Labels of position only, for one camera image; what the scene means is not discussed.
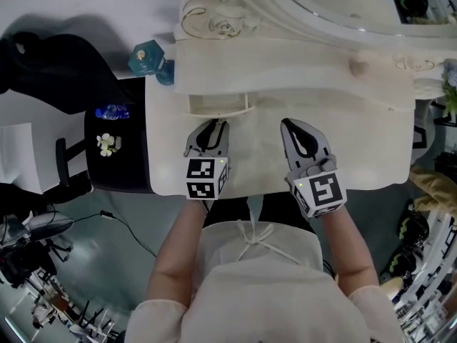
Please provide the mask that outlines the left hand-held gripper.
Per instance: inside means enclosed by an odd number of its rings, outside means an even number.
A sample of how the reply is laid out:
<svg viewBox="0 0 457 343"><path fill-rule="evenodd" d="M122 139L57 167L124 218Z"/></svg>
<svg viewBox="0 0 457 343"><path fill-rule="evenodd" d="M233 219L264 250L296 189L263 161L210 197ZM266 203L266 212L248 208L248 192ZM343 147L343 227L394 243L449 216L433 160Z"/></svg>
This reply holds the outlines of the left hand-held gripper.
<svg viewBox="0 0 457 343"><path fill-rule="evenodd" d="M229 123L211 119L190 133L186 142L186 198L219 199L229 177Z"/></svg>

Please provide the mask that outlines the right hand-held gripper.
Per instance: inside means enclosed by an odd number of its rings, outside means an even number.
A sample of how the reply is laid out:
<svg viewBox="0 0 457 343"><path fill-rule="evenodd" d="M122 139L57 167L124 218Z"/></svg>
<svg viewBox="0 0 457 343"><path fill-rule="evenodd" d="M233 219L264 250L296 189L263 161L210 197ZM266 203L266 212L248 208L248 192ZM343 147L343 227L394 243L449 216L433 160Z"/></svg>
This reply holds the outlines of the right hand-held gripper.
<svg viewBox="0 0 457 343"><path fill-rule="evenodd" d="M291 170L285 180L302 215L310 219L340 209L347 202L347 193L336 167L336 157L329 155L326 137L315 127L297 119L283 119L280 128ZM304 160L320 159L316 165L302 170Z"/></svg>

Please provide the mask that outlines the cream small drawer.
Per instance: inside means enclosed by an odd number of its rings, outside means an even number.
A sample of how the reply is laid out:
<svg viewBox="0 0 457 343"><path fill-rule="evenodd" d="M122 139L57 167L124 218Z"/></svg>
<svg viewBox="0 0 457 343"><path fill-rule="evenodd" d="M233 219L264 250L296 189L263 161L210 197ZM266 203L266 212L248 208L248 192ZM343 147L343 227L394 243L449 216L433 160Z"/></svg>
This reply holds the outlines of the cream small drawer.
<svg viewBox="0 0 457 343"><path fill-rule="evenodd" d="M257 92L188 95L183 115L198 119L228 119L256 109Z"/></svg>

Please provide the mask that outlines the cream ornate dressing table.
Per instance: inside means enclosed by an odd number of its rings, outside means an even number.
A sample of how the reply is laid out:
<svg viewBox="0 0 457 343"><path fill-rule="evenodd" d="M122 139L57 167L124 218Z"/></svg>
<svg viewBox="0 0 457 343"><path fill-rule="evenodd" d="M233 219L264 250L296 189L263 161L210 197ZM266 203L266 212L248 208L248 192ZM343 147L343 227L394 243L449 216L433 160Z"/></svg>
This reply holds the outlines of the cream ornate dressing table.
<svg viewBox="0 0 457 343"><path fill-rule="evenodd" d="M288 172L280 134L290 117L320 129L349 189L404 183L416 100L442 94L443 62L457 39L384 36L344 28L288 0L181 0L175 82L146 80L152 189L185 192L189 134L208 119L183 115L188 95L257 92L256 109L230 126L226 197L281 192Z"/></svg>

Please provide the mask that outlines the person's left forearm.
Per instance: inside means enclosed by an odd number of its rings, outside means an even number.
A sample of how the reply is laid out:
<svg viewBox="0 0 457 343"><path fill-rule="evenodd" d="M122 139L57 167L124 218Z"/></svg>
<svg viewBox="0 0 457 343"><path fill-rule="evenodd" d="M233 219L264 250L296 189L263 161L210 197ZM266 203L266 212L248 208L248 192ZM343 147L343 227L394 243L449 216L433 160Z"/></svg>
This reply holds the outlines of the person's left forearm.
<svg viewBox="0 0 457 343"><path fill-rule="evenodd" d="M147 300L169 300L188 307L206 210L186 201L157 254L146 290Z"/></svg>

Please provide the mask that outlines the person's right forearm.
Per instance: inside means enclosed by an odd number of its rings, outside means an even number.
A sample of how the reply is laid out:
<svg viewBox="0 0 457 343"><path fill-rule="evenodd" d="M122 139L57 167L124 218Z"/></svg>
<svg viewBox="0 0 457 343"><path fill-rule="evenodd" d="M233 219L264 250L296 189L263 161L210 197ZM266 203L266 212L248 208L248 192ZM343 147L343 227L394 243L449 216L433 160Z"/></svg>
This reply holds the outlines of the person's right forearm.
<svg viewBox="0 0 457 343"><path fill-rule="evenodd" d="M369 286L378 286L371 253L345 207L319 217L328 240L338 286L346 296Z"/></svg>

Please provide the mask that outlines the oval vanity mirror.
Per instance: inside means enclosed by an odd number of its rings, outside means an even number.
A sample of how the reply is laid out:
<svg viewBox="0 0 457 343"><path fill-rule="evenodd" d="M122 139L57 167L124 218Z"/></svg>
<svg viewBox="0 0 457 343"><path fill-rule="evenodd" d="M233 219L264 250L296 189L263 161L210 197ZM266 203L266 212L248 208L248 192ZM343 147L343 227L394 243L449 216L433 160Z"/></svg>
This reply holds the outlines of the oval vanity mirror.
<svg viewBox="0 0 457 343"><path fill-rule="evenodd" d="M295 9L361 32L457 39L457 0L288 0Z"/></svg>

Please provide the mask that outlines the blue water bottle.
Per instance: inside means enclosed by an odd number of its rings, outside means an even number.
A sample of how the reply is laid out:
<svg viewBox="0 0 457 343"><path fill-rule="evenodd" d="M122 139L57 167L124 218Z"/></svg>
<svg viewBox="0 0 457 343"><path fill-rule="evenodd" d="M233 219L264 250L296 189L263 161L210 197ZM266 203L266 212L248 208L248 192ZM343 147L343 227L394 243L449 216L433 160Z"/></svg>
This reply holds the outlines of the blue water bottle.
<svg viewBox="0 0 457 343"><path fill-rule="evenodd" d="M130 107L125 104L108 104L95 109L95 117L103 120L128 119Z"/></svg>

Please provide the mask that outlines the small white flower pot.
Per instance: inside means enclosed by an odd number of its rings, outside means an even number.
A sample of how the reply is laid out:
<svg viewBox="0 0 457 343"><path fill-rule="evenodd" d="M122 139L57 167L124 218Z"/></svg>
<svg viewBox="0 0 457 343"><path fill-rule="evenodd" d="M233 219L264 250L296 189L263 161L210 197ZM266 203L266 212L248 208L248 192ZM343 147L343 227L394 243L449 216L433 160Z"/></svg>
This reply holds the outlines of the small white flower pot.
<svg viewBox="0 0 457 343"><path fill-rule="evenodd" d="M102 157L110 157L121 149L122 138L108 133L96 136L97 147Z"/></svg>

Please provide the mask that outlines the beige coat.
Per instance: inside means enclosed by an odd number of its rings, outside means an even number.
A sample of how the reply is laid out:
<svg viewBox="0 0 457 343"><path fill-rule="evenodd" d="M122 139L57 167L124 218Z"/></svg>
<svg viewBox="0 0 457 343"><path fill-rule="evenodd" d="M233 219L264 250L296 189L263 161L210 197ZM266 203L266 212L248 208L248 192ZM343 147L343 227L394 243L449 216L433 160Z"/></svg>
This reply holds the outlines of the beige coat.
<svg viewBox="0 0 457 343"><path fill-rule="evenodd" d="M414 165L409 179L424 192L413 200L417 212L441 211L457 220L457 184L446 175Z"/></svg>

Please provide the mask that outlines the white flower bouquet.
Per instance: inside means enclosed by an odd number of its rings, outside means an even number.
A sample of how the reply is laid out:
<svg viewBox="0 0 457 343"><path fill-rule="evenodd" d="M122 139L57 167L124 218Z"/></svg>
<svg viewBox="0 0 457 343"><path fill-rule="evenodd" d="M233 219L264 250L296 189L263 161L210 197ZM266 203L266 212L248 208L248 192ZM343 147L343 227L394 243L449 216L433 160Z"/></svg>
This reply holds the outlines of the white flower bouquet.
<svg viewBox="0 0 457 343"><path fill-rule="evenodd" d="M443 62L442 90L446 99L446 113L457 115L457 59Z"/></svg>

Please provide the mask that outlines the black office chair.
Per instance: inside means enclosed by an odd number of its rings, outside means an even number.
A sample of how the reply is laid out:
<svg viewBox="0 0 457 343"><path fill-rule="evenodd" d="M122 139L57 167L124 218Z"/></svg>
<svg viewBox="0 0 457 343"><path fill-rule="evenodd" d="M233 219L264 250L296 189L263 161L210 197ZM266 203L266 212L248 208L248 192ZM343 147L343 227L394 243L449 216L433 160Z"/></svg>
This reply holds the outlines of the black office chair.
<svg viewBox="0 0 457 343"><path fill-rule="evenodd" d="M0 94L8 90L38 99L65 114L84 113L84 139L67 146L55 143L61 185L70 185L68 163L86 154L94 187L111 192L150 193L146 141L145 80L117 79L97 50L85 39L60 34L45 39L30 32L0 39ZM97 107L125 104L128 119L95 117ZM97 135L122 138L121 149L102 157Z"/></svg>

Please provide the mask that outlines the person's cream dress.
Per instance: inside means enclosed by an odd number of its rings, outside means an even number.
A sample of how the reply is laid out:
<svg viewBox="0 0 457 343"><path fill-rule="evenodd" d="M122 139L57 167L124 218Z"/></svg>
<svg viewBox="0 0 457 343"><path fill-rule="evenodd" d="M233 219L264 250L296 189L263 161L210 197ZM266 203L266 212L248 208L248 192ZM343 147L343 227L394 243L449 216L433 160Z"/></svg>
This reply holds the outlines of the person's cream dress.
<svg viewBox="0 0 457 343"><path fill-rule="evenodd" d="M403 343L380 285L346 296L325 273L291 194L265 195L258 217L244 198L200 203L190 305L145 298L125 343Z"/></svg>

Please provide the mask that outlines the grey round-back chair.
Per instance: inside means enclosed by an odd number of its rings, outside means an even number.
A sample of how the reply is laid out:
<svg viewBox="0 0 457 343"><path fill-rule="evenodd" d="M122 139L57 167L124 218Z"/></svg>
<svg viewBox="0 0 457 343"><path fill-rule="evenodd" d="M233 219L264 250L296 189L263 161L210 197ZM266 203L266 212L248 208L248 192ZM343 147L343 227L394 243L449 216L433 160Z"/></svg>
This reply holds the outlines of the grey round-back chair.
<svg viewBox="0 0 457 343"><path fill-rule="evenodd" d="M67 232L74 224L73 219L59 212L49 212L32 217L28 228L30 237L35 240L48 239Z"/></svg>

